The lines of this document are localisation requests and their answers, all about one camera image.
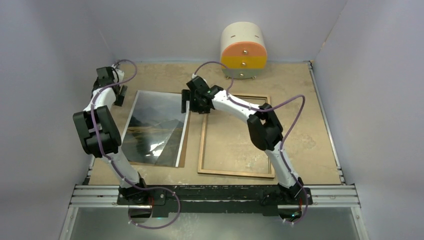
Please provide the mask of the wooden picture frame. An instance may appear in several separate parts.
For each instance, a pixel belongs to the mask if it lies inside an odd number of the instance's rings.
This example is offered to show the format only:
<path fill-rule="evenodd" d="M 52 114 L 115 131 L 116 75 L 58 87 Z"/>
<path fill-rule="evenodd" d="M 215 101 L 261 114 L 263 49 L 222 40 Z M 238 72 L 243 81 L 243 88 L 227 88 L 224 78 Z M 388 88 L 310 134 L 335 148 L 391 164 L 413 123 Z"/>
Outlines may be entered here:
<path fill-rule="evenodd" d="M 203 116 L 197 172 L 242 178 L 275 177 L 267 155 L 252 144 L 247 121 L 221 110 Z"/>

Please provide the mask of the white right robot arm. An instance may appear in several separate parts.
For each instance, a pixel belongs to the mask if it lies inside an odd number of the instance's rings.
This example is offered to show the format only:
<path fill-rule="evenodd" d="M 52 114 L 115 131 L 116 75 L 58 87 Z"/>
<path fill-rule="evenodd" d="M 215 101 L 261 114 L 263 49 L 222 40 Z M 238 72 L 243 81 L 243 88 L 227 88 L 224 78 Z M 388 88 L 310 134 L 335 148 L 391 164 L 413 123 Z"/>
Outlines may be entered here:
<path fill-rule="evenodd" d="M 198 75 L 193 75 L 186 85 L 188 88 L 181 91 L 182 113 L 208 114 L 217 110 L 246 123 L 252 144 L 265 152 L 275 171 L 282 200 L 292 204 L 303 197 L 305 203 L 309 202 L 310 194 L 284 149 L 286 136 L 275 107 L 268 103 L 258 105 L 244 101 L 217 85 L 210 87 Z"/>

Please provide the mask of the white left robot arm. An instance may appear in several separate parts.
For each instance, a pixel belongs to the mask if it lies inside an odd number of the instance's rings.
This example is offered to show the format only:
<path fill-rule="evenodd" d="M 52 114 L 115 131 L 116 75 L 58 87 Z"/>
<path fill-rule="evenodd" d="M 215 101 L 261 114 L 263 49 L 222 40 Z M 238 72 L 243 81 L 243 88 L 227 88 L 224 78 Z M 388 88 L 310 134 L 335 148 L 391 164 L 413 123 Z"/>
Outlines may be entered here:
<path fill-rule="evenodd" d="M 124 155 L 121 134 L 110 112 L 113 105 L 122 106 L 124 102 L 124 72 L 115 65 L 98 68 L 96 72 L 88 106 L 72 116 L 80 143 L 86 154 L 105 162 L 118 179 L 117 204 L 147 204 L 147 185 Z"/>

